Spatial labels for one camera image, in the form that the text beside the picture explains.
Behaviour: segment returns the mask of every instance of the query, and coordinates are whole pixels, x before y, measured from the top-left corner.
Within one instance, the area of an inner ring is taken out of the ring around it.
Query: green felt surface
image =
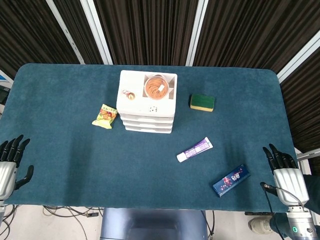
[[[171,134],[126,131],[119,117],[110,130],[92,125],[102,104],[116,106],[121,70],[177,74]],[[192,93],[214,96],[214,114],[190,109]],[[27,64],[0,128],[0,142],[31,139],[18,179],[34,165],[8,204],[267,212],[259,183],[274,180],[262,147],[294,156],[278,78],[264,69]],[[177,161],[204,137],[212,149]],[[251,176],[219,198],[212,184],[240,164]],[[276,212],[286,210],[270,198]]]
[[[213,109],[214,102],[215,102],[215,98],[213,96],[192,94],[190,105],[195,106],[195,107],[203,107],[203,108]]]

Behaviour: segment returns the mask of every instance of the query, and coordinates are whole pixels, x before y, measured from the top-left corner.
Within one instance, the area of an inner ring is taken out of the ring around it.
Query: yellow snack bag
[[[111,123],[115,120],[117,113],[117,109],[102,104],[100,112],[92,124],[105,129],[112,129]]]

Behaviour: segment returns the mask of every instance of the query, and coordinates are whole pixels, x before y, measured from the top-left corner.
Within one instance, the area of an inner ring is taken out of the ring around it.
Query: toothpaste tube
[[[211,144],[211,142],[209,141],[209,139],[207,137],[205,137],[202,141],[198,142],[196,145],[194,145],[193,147],[191,147],[190,149],[178,154],[176,156],[176,158],[178,159],[178,161],[180,163],[182,163],[183,161],[204,152],[205,150],[208,149],[212,149],[213,146]]]

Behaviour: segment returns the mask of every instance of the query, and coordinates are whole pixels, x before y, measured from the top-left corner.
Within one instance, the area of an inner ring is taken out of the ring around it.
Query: black curtain
[[[209,0],[194,66],[278,73],[319,29],[319,0]]]
[[[86,64],[104,64],[80,0],[54,0]]]
[[[294,146],[303,153],[320,148],[320,48],[281,83]],[[320,176],[320,158],[309,160]]]
[[[9,77],[26,63],[79,63],[45,0],[1,0],[0,9],[0,68]]]
[[[186,64],[198,0],[95,0],[114,64]]]

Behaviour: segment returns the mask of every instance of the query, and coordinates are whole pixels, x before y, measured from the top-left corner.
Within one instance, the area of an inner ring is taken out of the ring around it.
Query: floor
[[[84,207],[77,207],[78,211],[85,211]],[[59,214],[68,215],[66,209],[59,209]],[[276,233],[258,235],[248,228],[248,221],[252,216],[245,216],[244,212],[214,211],[215,230],[214,240],[277,240]],[[213,223],[212,212],[206,212],[209,225]],[[85,229],[88,240],[99,240],[102,217],[78,217]],[[0,236],[4,240],[7,233]],[[10,235],[7,240],[86,240],[85,234],[74,217],[61,218],[45,216],[42,206],[22,205],[18,207],[16,216],[10,226]]]

